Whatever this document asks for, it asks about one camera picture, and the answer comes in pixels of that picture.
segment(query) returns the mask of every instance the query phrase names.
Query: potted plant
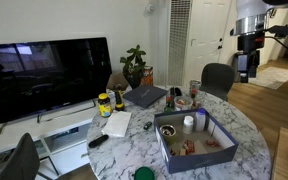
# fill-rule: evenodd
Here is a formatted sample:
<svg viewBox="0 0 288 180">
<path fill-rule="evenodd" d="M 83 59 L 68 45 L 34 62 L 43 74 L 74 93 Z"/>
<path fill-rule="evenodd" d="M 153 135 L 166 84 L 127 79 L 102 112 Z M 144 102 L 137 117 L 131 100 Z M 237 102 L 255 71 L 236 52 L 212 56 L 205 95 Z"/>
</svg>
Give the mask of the potted plant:
<svg viewBox="0 0 288 180">
<path fill-rule="evenodd" d="M 124 63 L 123 75 L 125 79 L 131 85 L 132 89 L 135 89 L 140 85 L 141 78 L 143 77 L 143 69 L 146 62 L 143 61 L 142 55 L 146 55 L 146 52 L 140 50 L 140 45 L 137 45 L 136 48 L 131 48 L 126 52 L 131 55 L 127 58 L 121 57 L 120 63 Z"/>
</svg>

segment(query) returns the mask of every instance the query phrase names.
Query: television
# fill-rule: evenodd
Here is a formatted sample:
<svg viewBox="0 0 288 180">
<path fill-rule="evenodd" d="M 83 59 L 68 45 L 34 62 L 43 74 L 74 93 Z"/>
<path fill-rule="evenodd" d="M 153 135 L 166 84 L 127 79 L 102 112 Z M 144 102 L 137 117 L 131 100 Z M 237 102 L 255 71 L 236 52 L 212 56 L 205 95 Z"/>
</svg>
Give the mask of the television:
<svg viewBox="0 0 288 180">
<path fill-rule="evenodd" d="M 104 37 L 0 44 L 0 123 L 97 98 L 111 73 Z"/>
</svg>

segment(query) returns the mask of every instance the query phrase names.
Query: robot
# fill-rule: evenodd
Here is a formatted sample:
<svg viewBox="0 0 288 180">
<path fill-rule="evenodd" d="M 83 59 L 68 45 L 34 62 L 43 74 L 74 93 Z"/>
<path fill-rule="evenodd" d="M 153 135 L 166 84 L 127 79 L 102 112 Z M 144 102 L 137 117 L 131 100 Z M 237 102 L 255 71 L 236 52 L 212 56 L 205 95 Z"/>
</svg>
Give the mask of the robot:
<svg viewBox="0 0 288 180">
<path fill-rule="evenodd" d="M 275 26 L 268 29 L 267 12 L 276 8 L 288 8 L 288 0 L 237 0 L 236 28 L 231 35 L 238 36 L 237 49 L 233 65 L 240 73 L 240 82 L 248 83 L 248 78 L 256 77 L 259 65 L 258 49 L 264 47 L 265 32 L 283 32 L 288 35 L 288 28 Z"/>
</svg>

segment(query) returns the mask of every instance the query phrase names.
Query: dining chair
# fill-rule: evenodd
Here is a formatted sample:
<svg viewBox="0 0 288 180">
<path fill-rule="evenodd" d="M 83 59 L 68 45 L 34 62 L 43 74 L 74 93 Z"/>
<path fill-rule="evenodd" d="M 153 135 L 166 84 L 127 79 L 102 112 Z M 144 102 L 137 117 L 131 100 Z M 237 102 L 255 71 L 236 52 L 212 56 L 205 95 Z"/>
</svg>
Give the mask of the dining chair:
<svg viewBox="0 0 288 180">
<path fill-rule="evenodd" d="M 5 167 L 0 171 L 0 180 L 34 180 L 36 175 L 51 180 L 48 176 L 38 172 L 40 159 L 36 147 L 29 133 L 25 133 Z"/>
<path fill-rule="evenodd" d="M 227 101 L 227 94 L 234 82 L 234 69 L 226 64 L 210 63 L 202 71 L 201 91 Z"/>
</svg>

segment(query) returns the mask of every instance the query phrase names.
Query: marble table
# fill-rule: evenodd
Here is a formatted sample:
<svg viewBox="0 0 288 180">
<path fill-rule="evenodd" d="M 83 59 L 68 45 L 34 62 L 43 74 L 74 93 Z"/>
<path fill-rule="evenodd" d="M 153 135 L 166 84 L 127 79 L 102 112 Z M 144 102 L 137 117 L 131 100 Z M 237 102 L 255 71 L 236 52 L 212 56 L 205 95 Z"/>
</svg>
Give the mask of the marble table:
<svg viewBox="0 0 288 180">
<path fill-rule="evenodd" d="M 126 111 L 132 112 L 126 136 L 110 137 L 96 148 L 88 148 L 90 165 L 98 179 L 133 179 L 141 166 L 150 167 L 156 179 L 269 179 L 271 158 L 267 144 L 252 121 L 228 102 L 205 92 L 198 93 L 203 107 L 219 121 L 239 142 L 233 161 L 185 172 L 169 174 L 159 149 L 154 127 L 144 130 L 146 122 L 153 122 L 161 113 L 165 97 L 148 109 L 125 101 Z M 101 135 L 107 118 L 94 117 L 87 134 L 87 142 Z"/>
</svg>

